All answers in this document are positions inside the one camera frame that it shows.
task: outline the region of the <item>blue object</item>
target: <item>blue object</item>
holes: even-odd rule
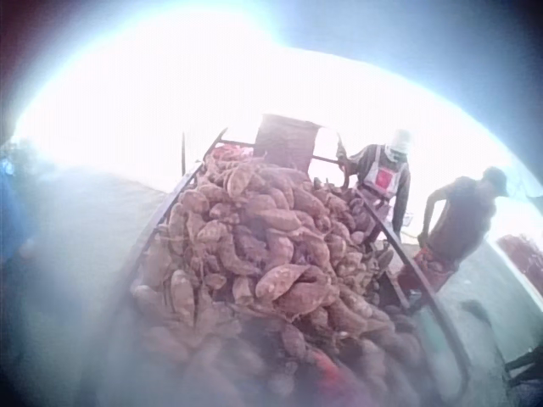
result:
[[[22,205],[11,187],[6,167],[0,169],[0,262],[12,259],[30,237]]]

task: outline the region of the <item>ground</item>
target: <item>ground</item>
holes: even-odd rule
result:
[[[89,338],[107,311],[107,298],[115,295],[117,272],[164,193],[72,170],[41,180],[32,194],[40,243],[36,271],[49,283],[25,291],[25,354],[11,377],[34,404],[69,406],[87,358],[102,357],[89,353]],[[506,360],[543,336],[539,308],[488,245],[462,264],[439,298],[466,344],[477,380],[487,374],[478,372],[499,364],[489,350],[493,336]],[[477,299],[488,311],[492,328],[487,335],[462,310],[467,299]]]

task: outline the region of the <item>sweet potato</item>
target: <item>sweet potato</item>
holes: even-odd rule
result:
[[[352,244],[349,229],[338,220],[332,220],[332,233],[341,236],[348,244]]]
[[[319,269],[315,265],[308,265],[307,269],[302,273],[298,279],[299,282],[320,282],[321,284],[328,284],[330,277],[326,275],[324,271]]]
[[[250,217],[255,217],[262,210],[276,209],[275,201],[270,195],[256,195],[249,199],[245,205],[245,214]]]
[[[298,359],[304,360],[307,352],[304,334],[294,325],[285,324],[281,331],[281,340],[287,354]]]
[[[255,263],[266,262],[268,251],[266,244],[253,236],[251,230],[246,226],[236,226],[234,228],[234,241],[238,252]]]
[[[159,235],[155,235],[142,262],[143,283],[158,287],[166,279],[170,264],[171,256],[167,246]]]
[[[322,233],[328,233],[332,228],[332,222],[327,216],[318,216],[315,218],[315,226]]]
[[[154,326],[143,334],[144,342],[151,352],[157,352],[177,363],[186,362],[189,352],[185,345],[175,339],[163,326]]]
[[[240,164],[232,172],[227,182],[227,192],[230,198],[239,198],[244,193],[253,176],[253,167],[249,164]]]
[[[204,268],[207,274],[222,272],[219,260],[217,260],[217,257],[213,254],[204,255]]]
[[[170,237],[183,237],[185,233],[185,218],[183,216],[182,205],[176,203],[170,211],[168,220],[168,232]]]
[[[360,246],[364,239],[366,239],[366,234],[363,231],[355,231],[350,235],[350,240],[356,245]]]
[[[311,180],[309,179],[309,176],[305,172],[302,172],[300,170],[295,170],[294,168],[279,167],[273,170],[276,171],[280,176],[286,176],[294,184],[300,184],[303,182],[311,182]]]
[[[326,242],[330,251],[330,262],[333,266],[336,266],[345,256],[347,243],[341,236],[333,234],[326,236]]]
[[[149,286],[137,286],[132,289],[132,296],[137,307],[151,321],[163,321],[173,318],[173,314],[166,308],[164,297]]]
[[[264,192],[268,188],[268,185],[264,178],[259,176],[258,174],[253,174],[251,176],[251,179],[249,181],[249,185],[247,186],[247,189],[250,191],[257,191],[257,192]]]
[[[320,234],[305,227],[289,234],[295,241],[304,241],[315,265],[325,268],[330,264],[330,250]]]
[[[215,184],[204,184],[199,185],[196,188],[196,191],[200,192],[202,195],[204,195],[207,200],[210,202],[210,204],[225,204],[230,202],[230,197],[228,196],[228,192],[224,190],[224,188],[218,187]]]
[[[301,210],[295,210],[294,212],[296,216],[298,216],[299,221],[302,222],[303,227],[306,227],[310,231],[316,231],[315,221],[311,215],[308,215],[306,212],[302,212]]]
[[[355,311],[362,318],[371,318],[373,314],[372,307],[366,302],[366,300],[350,290],[345,285],[339,285],[340,297],[350,309]]]
[[[297,282],[276,300],[277,307],[289,315],[314,311],[328,294],[328,286],[316,282]]]
[[[194,325],[194,293],[187,273],[177,270],[171,276],[171,302],[181,321],[188,326]]]
[[[225,224],[218,220],[212,220],[198,232],[196,241],[204,245],[215,245],[228,234]]]
[[[196,214],[194,212],[188,212],[187,217],[187,234],[188,239],[191,243],[196,242],[196,236],[205,226],[205,221],[202,218],[202,215]]]
[[[336,215],[349,212],[349,205],[343,199],[336,197],[331,193],[329,193],[327,196],[326,206],[333,214]]]
[[[318,307],[310,312],[307,317],[318,331],[330,329],[328,326],[328,312],[323,307]]]
[[[269,209],[257,214],[269,227],[279,231],[294,231],[302,226],[296,214],[291,210]]]
[[[256,284],[256,297],[264,301],[281,297],[308,268],[307,265],[279,265],[269,270]]]
[[[228,235],[219,246],[219,258],[224,268],[238,276],[258,276],[260,269],[236,254],[232,235]]]
[[[354,311],[351,311],[341,299],[338,299],[327,307],[327,311],[330,323],[336,330],[358,336],[367,327],[366,320]]]
[[[268,194],[273,198],[278,209],[290,209],[284,194],[277,188],[270,188]]]
[[[294,208],[306,212],[311,216],[327,215],[327,209],[324,204],[315,198],[311,193],[304,191],[300,187],[294,187]]]
[[[294,245],[290,239],[284,233],[274,229],[266,231],[266,239],[270,248],[270,258],[266,269],[270,270],[278,265],[290,263],[294,255]]]
[[[205,214],[210,210],[210,202],[205,195],[195,190],[188,190],[179,195],[178,202],[185,212]]]
[[[251,290],[251,282],[247,277],[236,277],[232,285],[232,295],[234,301],[239,305],[247,305],[253,302],[253,293]]]
[[[212,290],[220,290],[227,283],[227,278],[222,274],[211,273],[204,277],[204,282]]]
[[[272,187],[280,190],[285,199],[287,199],[288,207],[294,208],[294,194],[292,191],[292,182],[287,177],[277,173],[273,168],[262,168],[259,170],[259,175],[270,183]]]
[[[229,203],[219,202],[213,205],[210,210],[210,218],[222,220],[231,216],[234,213],[234,208]]]
[[[341,220],[345,226],[347,226],[351,233],[353,231],[356,231],[355,218],[353,218],[353,216],[349,212],[343,212],[338,216],[338,219]]]
[[[321,305],[323,307],[328,307],[336,302],[339,298],[339,287],[335,284],[327,285],[327,293],[322,299]]]

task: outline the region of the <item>pile of sweet potatoes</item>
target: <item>pile of sweet potatoes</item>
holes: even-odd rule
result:
[[[213,380],[223,405],[257,405],[239,386],[254,380],[292,398],[316,348],[378,405],[419,405],[406,369],[422,365],[420,343],[398,309],[378,308],[393,252],[363,244],[362,201],[242,151],[206,157],[157,227],[132,288],[147,348],[185,366],[182,386]]]

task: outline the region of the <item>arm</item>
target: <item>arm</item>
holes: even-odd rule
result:
[[[409,186],[411,185],[411,173],[405,170],[400,178],[400,185],[396,193],[396,203],[394,205],[394,214],[392,217],[392,229],[396,235],[400,236],[400,230],[404,223],[406,215],[407,199],[409,198]]]
[[[432,221],[432,215],[434,214],[435,203],[447,199],[448,192],[451,186],[440,188],[430,194],[426,201],[426,208],[424,210],[424,222],[423,231],[418,236],[418,243],[423,248],[426,246],[426,240],[428,239],[428,229],[430,228],[430,222]]]
[[[344,171],[347,176],[352,176],[354,174],[359,175],[363,172],[363,178],[366,177],[367,172],[370,170],[372,161],[374,157],[371,155],[370,146],[364,147],[359,153],[347,157],[343,146],[338,146],[338,152],[336,153],[340,165],[344,168]]]

